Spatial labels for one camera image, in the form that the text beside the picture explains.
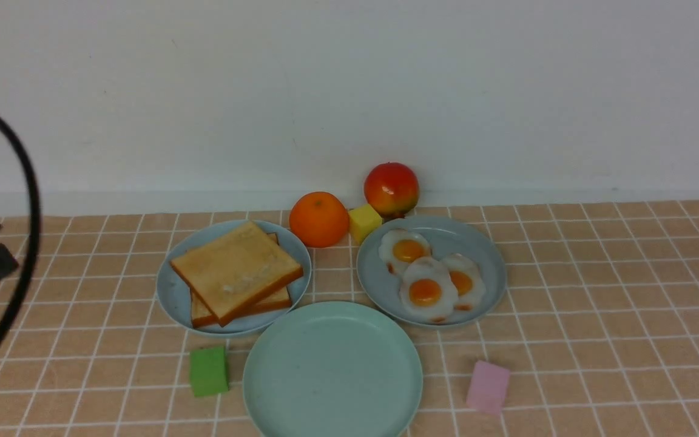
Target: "black cable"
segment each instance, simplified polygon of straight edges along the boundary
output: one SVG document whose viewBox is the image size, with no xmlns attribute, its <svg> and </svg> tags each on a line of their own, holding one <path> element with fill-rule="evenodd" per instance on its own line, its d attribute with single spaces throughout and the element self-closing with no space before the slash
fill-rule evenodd
<svg viewBox="0 0 699 437">
<path fill-rule="evenodd" d="M 23 269 L 20 272 L 20 279 L 12 298 L 7 305 L 2 320 L 0 320 L 0 346 L 2 341 L 7 337 L 7 333 L 12 327 L 12 323 L 23 305 L 23 299 L 29 290 L 29 284 L 34 274 L 37 257 L 39 257 L 39 235 L 42 231 L 42 218 L 39 215 L 39 189 L 36 185 L 36 175 L 34 168 L 31 166 L 28 154 L 23 149 L 23 144 L 18 139 L 16 133 L 8 126 L 8 124 L 0 117 L 0 132 L 7 138 L 12 150 L 18 156 L 20 165 L 23 168 L 25 176 L 25 185 L 27 185 L 29 193 L 29 242 L 27 252 L 25 252 L 25 260 L 23 261 Z"/>
</svg>

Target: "bread slice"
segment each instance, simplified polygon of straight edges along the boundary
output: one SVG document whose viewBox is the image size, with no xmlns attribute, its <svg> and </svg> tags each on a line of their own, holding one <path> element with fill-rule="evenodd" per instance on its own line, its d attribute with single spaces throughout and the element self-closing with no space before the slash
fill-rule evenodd
<svg viewBox="0 0 699 437">
<path fill-rule="evenodd" d="M 279 239 L 275 233 L 267 234 L 274 243 L 279 244 Z M 217 319 L 206 309 L 201 300 L 194 296 L 195 291 L 191 290 L 191 322 L 194 328 L 207 327 L 217 324 Z M 238 317 L 252 316 L 253 314 L 268 313 L 269 311 L 285 310 L 293 305 L 288 288 L 283 287 L 275 291 L 271 296 L 252 304 L 247 310 L 242 310 Z"/>
<path fill-rule="evenodd" d="M 251 221 L 170 263 L 222 327 L 303 276 L 303 267 Z"/>
</svg>

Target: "egg yolk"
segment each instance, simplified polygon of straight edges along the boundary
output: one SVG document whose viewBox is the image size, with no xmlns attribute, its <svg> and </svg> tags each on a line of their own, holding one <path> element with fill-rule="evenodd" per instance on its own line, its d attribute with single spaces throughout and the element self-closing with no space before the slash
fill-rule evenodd
<svg viewBox="0 0 699 437">
<path fill-rule="evenodd" d="M 393 245 L 393 256 L 405 263 L 424 257 L 425 248 L 415 240 L 399 240 Z"/>
<path fill-rule="evenodd" d="M 471 288 L 474 288 L 474 281 L 471 280 L 468 274 L 464 274 L 462 271 L 450 271 L 449 279 L 452 280 L 454 287 L 458 289 L 458 296 L 463 296 L 471 291 Z"/>
<path fill-rule="evenodd" d="M 441 287 L 433 279 L 415 280 L 408 287 L 408 298 L 416 307 L 432 307 L 441 299 Z"/>
</svg>

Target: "fried egg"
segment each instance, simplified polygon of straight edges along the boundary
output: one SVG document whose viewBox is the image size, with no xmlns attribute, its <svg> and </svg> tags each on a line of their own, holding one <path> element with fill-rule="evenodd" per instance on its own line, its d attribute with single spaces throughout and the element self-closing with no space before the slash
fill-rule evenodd
<svg viewBox="0 0 699 437">
<path fill-rule="evenodd" d="M 434 324 L 447 320 L 458 302 L 458 289 L 447 266 L 432 257 L 417 258 L 408 266 L 400 280 L 399 295 L 407 312 Z"/>
<path fill-rule="evenodd" d="M 485 282 L 479 273 L 479 266 L 468 257 L 452 254 L 441 259 L 441 263 L 449 270 L 449 277 L 454 287 L 458 289 L 456 310 L 470 311 L 476 307 L 485 295 Z"/>
<path fill-rule="evenodd" d="M 388 266 L 388 271 L 397 276 L 402 276 L 414 260 L 429 256 L 428 240 L 406 229 L 389 230 L 379 243 L 379 257 Z"/>
</svg>

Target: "pink cube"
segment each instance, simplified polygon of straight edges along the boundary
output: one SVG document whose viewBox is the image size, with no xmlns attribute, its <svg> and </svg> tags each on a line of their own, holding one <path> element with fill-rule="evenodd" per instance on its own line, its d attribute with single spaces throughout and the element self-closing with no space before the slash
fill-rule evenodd
<svg viewBox="0 0 699 437">
<path fill-rule="evenodd" d="M 474 366 L 471 376 L 471 387 L 465 403 L 477 412 L 488 415 L 500 415 L 505 402 L 505 391 L 508 388 L 507 368 L 502 368 L 488 362 L 479 361 Z"/>
</svg>

